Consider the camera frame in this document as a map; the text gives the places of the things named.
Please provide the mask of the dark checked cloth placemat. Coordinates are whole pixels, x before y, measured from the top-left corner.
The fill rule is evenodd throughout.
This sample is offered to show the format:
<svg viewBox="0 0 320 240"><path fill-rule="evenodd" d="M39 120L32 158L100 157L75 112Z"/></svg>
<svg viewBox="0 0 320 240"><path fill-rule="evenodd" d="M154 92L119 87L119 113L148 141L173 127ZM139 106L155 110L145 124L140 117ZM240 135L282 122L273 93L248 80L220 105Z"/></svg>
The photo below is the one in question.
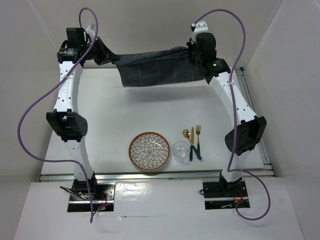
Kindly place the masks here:
<svg viewBox="0 0 320 240"><path fill-rule="evenodd" d="M196 65L189 62L186 47L118 55L116 65L124 87L151 87L201 81Z"/></svg>

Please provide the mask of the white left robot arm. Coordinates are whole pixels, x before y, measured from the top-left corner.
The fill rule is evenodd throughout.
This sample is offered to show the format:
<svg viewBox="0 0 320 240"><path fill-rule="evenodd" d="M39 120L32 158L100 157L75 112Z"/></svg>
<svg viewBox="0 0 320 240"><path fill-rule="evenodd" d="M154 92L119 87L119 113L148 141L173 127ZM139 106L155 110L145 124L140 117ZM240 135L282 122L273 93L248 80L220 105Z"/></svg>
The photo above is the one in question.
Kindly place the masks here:
<svg viewBox="0 0 320 240"><path fill-rule="evenodd" d="M60 73L57 100L53 111L46 113L46 120L64 142L71 160L76 162L73 192L92 200L97 197L99 187L85 145L88 122L78 110L79 84L86 61L93 60L100 66L118 57L96 36L93 24L86 29L67 28L66 35L57 53Z"/></svg>

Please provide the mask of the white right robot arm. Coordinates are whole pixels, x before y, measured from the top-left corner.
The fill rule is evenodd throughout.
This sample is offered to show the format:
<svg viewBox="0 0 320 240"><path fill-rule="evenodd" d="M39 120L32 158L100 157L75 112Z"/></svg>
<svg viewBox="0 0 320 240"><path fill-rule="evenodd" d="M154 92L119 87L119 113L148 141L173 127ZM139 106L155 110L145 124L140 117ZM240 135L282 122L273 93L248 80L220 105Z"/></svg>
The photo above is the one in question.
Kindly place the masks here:
<svg viewBox="0 0 320 240"><path fill-rule="evenodd" d="M267 121L249 107L233 79L235 69L217 57L212 33L195 33L187 46L189 61L199 68L207 84L218 94L233 123L233 129L224 138L231 156L218 181L220 194L230 196L242 181L248 155L260 142Z"/></svg>

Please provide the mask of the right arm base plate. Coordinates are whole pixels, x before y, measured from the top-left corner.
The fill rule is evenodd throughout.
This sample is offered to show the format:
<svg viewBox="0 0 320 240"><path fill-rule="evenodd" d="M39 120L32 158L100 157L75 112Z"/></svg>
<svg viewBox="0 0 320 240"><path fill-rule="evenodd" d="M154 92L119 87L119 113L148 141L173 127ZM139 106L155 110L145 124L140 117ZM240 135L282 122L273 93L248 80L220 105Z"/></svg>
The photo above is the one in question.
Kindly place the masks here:
<svg viewBox="0 0 320 240"><path fill-rule="evenodd" d="M225 210L238 208L250 208L246 183L242 181L239 186L223 192L218 182L203 182L199 194L204 197L206 210Z"/></svg>

